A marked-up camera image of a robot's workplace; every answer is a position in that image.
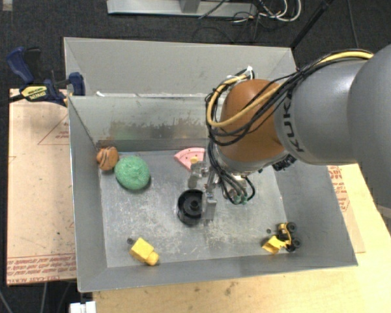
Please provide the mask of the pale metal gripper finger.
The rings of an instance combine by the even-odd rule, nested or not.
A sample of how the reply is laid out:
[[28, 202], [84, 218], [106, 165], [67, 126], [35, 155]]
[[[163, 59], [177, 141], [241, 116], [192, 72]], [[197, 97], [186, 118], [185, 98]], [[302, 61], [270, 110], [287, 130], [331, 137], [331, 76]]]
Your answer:
[[205, 192], [203, 195], [203, 221], [208, 226], [213, 220], [216, 212], [217, 199], [212, 192]]
[[188, 188], [195, 188], [197, 186], [197, 180], [209, 174], [209, 167], [205, 161], [199, 161], [190, 166], [190, 171]]

